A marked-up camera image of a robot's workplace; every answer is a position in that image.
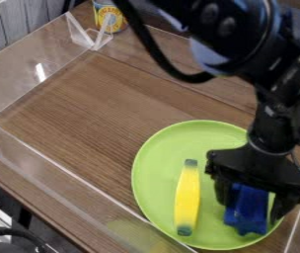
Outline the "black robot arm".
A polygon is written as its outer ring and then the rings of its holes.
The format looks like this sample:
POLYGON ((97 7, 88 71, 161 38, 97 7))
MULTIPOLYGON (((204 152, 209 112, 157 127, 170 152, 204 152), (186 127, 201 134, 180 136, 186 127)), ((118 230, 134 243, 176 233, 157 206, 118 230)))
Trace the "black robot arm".
POLYGON ((257 101, 247 142, 206 153, 205 171, 220 204, 244 184, 275 195, 269 218, 281 219, 300 204, 300 39, 292 14, 277 0, 149 0, 172 26, 189 34, 202 67, 185 74, 168 61, 130 0, 113 0, 150 58, 176 79, 198 84, 235 75, 253 87, 257 101))

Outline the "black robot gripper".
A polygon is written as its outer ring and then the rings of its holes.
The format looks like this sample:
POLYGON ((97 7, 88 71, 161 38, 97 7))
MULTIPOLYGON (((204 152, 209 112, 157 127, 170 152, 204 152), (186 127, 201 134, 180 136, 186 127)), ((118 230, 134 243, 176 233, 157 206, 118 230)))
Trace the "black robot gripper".
POLYGON ((206 152, 205 173, 215 181, 216 200, 227 206, 232 186, 243 184, 275 194, 269 223, 275 224, 300 204, 300 165, 293 156, 295 142, 284 150, 259 146, 251 139, 232 149, 206 152))

